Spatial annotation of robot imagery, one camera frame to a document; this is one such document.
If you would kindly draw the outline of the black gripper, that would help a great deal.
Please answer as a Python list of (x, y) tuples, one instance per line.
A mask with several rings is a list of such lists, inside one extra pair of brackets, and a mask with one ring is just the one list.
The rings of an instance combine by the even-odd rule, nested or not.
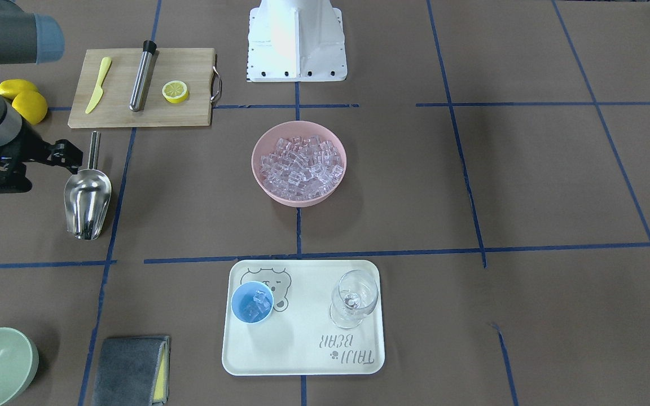
[(50, 144), (31, 127), (23, 127), (13, 141), (0, 147), (0, 193), (26, 193), (33, 188), (27, 178), (27, 162), (78, 171), (83, 152), (70, 141)]

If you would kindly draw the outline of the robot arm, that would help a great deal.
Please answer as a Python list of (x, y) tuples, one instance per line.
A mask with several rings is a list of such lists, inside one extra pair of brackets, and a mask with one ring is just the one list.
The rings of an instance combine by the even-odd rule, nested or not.
[[(13, 1), (0, 1), (0, 66), (59, 61), (64, 50), (64, 32), (52, 16), (24, 11)], [(29, 192), (33, 185), (27, 177), (27, 164), (31, 162), (76, 174), (82, 160), (82, 151), (72, 142), (44, 141), (0, 95), (0, 193)]]

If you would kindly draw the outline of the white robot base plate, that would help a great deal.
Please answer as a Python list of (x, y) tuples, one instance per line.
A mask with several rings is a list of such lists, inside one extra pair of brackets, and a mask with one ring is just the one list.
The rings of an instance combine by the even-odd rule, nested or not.
[(248, 17), (248, 82), (348, 77), (341, 10), (330, 1), (261, 1)]

